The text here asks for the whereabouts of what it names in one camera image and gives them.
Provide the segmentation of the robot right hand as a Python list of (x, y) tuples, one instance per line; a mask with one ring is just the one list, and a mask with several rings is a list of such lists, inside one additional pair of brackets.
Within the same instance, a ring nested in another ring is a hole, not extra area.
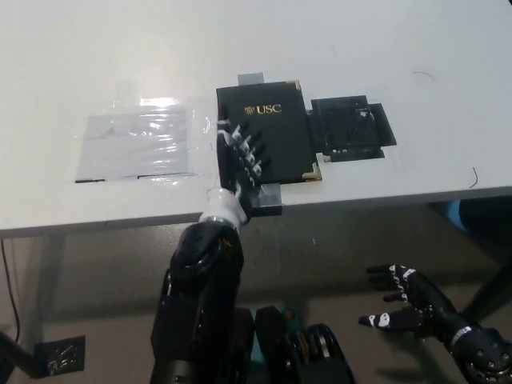
[(358, 323), (384, 332), (412, 332), (415, 336), (434, 336), (449, 344), (472, 328), (455, 309), (451, 300), (424, 274), (401, 264), (372, 266), (366, 269), (376, 290), (385, 291), (384, 302), (402, 302), (400, 310), (363, 315)]

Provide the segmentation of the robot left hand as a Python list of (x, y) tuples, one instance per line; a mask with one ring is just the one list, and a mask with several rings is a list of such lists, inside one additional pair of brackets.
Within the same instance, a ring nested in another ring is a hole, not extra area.
[(218, 184), (209, 188), (200, 222), (220, 222), (239, 231), (252, 215), (253, 202), (271, 160), (262, 132), (249, 132), (247, 123), (233, 125), (228, 118), (217, 123)]

